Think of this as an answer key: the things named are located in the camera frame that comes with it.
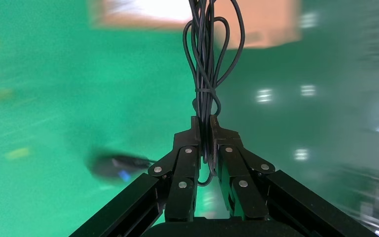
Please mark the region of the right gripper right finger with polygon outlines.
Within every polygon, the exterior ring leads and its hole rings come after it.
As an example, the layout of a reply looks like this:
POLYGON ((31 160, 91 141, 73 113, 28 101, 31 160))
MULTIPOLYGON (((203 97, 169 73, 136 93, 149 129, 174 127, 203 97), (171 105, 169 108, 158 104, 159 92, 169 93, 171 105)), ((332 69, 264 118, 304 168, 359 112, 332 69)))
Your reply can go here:
POLYGON ((247 150, 210 116, 212 152, 231 217, 253 237, 372 237, 374 232, 247 150))

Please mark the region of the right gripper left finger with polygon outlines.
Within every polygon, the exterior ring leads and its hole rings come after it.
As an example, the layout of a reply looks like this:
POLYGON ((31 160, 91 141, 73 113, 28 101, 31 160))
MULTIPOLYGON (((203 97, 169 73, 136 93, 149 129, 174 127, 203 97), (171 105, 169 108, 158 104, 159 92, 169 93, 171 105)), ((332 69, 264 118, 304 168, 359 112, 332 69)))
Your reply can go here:
POLYGON ((154 223, 189 222, 194 218, 200 165, 200 132, 191 128, 174 135, 173 148, 77 228, 73 237, 166 237, 154 223))

